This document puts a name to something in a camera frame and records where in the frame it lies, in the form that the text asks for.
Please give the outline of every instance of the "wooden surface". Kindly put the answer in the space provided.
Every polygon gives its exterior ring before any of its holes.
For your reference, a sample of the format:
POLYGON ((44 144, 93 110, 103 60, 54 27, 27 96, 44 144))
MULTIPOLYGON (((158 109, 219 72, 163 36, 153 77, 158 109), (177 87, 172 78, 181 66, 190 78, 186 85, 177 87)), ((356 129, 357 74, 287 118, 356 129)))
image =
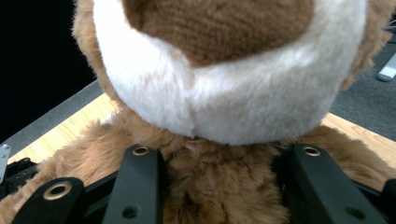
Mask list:
MULTIPOLYGON (((14 155, 8 162, 18 161, 25 157, 31 158, 32 161, 40 162, 51 156, 57 149, 76 139, 79 132, 88 123, 98 119, 105 119, 115 110, 115 104, 103 94, 14 155)), ((328 114, 322 122, 327 126, 346 133, 353 139, 360 139, 379 157, 396 169, 396 142, 333 114, 328 114)))

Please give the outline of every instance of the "carpeted floor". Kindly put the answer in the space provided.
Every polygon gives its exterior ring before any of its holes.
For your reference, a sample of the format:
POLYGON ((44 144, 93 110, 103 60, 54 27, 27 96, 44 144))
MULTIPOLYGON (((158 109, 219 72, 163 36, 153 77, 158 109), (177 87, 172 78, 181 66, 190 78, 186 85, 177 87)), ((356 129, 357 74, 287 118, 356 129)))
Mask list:
POLYGON ((331 112, 372 132, 396 141, 396 78, 376 79, 376 74, 396 52, 394 36, 375 57, 375 67, 359 75, 347 91, 341 92, 331 112))

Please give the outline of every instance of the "teddy bear's chin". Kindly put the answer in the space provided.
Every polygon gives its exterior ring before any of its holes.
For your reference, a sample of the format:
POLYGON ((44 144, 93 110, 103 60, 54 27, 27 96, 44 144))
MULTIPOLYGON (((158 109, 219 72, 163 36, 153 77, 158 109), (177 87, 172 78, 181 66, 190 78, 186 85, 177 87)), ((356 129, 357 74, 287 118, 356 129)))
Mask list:
POLYGON ((95 0, 93 17, 107 75, 125 104, 173 133, 243 145, 295 137, 320 123, 356 55, 365 10, 366 1, 315 0, 296 41, 198 68, 132 28, 121 1, 95 0))

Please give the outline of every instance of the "brown nose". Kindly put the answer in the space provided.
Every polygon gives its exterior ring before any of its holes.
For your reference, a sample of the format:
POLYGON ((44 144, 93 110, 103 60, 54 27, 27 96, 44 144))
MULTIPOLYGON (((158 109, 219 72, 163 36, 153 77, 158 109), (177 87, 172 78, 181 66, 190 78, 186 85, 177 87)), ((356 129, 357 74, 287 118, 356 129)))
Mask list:
POLYGON ((286 45, 311 21, 313 0, 122 0, 138 31, 179 48, 193 66, 286 45))

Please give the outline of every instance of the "plush toy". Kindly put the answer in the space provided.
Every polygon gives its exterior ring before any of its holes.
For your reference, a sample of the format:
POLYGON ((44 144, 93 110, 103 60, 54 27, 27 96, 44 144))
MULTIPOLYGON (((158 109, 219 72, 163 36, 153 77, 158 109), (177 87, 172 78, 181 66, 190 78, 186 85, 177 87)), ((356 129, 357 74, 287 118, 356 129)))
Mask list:
POLYGON ((133 144, 158 148, 165 161, 164 223, 288 222, 270 169, 277 145, 322 147, 349 177, 382 189, 395 171, 319 124, 389 38, 381 28, 395 6, 77 0, 73 35, 119 110, 43 161, 0 203, 0 223, 51 179, 90 185, 117 171, 133 144))

